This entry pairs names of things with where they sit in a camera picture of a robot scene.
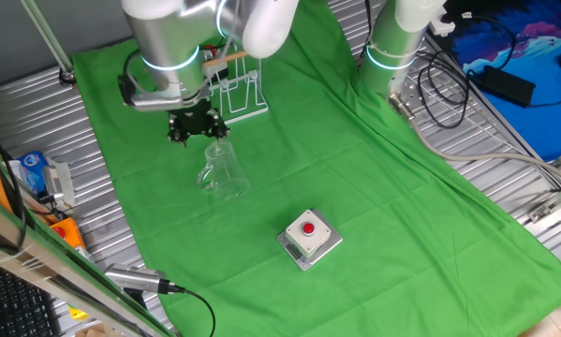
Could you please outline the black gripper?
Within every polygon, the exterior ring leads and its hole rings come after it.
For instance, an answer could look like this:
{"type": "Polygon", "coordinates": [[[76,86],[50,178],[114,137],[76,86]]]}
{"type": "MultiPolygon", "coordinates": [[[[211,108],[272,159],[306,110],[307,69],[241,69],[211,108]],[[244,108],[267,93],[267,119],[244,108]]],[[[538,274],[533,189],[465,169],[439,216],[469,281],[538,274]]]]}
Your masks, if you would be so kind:
{"type": "Polygon", "coordinates": [[[189,108],[170,110],[169,114],[168,140],[184,147],[191,136],[204,135],[220,140],[229,133],[218,110],[212,107],[208,99],[202,99],[189,108]]]}

